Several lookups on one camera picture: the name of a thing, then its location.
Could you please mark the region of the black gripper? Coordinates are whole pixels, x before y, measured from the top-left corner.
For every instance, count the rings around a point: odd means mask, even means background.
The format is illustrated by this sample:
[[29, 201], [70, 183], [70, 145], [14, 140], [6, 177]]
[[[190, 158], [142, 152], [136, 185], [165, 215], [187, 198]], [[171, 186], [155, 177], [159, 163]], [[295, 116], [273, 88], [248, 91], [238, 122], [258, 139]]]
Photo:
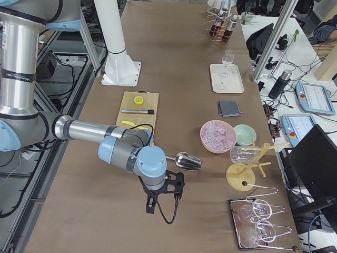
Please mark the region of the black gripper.
[[182, 172], [174, 173], [172, 171], [165, 172], [163, 185], [157, 190], [151, 190], [144, 182], [142, 182], [143, 190], [147, 194], [146, 212], [154, 214], [156, 205], [159, 205], [158, 196], [160, 194], [174, 194], [175, 207], [179, 205], [183, 195], [184, 174]]

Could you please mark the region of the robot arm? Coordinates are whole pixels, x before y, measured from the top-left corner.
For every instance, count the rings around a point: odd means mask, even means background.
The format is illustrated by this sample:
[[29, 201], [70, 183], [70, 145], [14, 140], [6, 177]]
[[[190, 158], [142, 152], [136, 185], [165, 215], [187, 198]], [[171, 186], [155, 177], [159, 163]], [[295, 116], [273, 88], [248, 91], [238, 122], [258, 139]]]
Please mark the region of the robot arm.
[[168, 171], [164, 151], [152, 145], [152, 131], [84, 122], [34, 108], [39, 33], [46, 28], [80, 30], [80, 1], [1, 1], [1, 20], [1, 151], [52, 138], [95, 142], [101, 160], [138, 176], [148, 213], [160, 206], [160, 194], [174, 194], [179, 204], [184, 175]]

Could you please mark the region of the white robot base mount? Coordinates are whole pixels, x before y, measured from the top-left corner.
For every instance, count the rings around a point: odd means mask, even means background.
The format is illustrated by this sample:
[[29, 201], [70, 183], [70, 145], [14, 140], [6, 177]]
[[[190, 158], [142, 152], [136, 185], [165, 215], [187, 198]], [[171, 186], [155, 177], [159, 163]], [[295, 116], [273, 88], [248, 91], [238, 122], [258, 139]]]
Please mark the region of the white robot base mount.
[[117, 1], [96, 0], [94, 4], [108, 52], [102, 84], [136, 87], [141, 62], [127, 53]]

